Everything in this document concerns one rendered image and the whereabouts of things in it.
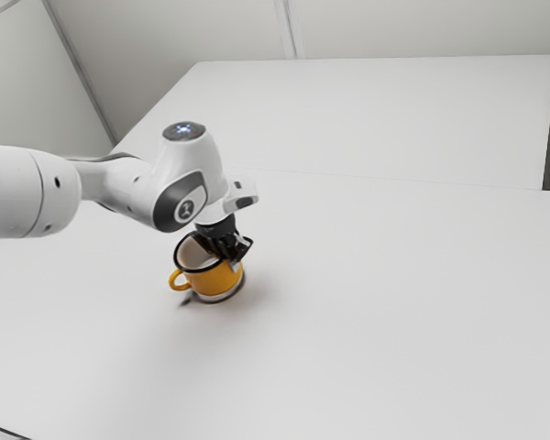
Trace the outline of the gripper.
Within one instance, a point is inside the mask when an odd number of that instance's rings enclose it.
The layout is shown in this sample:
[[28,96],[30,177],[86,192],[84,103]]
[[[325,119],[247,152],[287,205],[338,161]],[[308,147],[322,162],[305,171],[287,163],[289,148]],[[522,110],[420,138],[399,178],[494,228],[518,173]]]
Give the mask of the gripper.
[[227,255],[230,269],[237,273],[242,267],[242,258],[251,249],[254,241],[239,234],[235,216],[230,214],[217,223],[195,223],[194,226],[193,238],[196,243],[213,255]]

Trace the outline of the yellow enamel mug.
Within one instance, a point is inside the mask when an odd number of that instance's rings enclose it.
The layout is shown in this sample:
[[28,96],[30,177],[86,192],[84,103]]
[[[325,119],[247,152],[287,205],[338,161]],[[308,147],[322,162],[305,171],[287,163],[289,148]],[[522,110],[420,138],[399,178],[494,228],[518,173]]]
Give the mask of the yellow enamel mug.
[[173,252],[176,269],[168,279],[176,292],[190,291],[202,303],[219,303],[234,295],[244,280],[242,262],[231,263],[205,250],[189,233]]

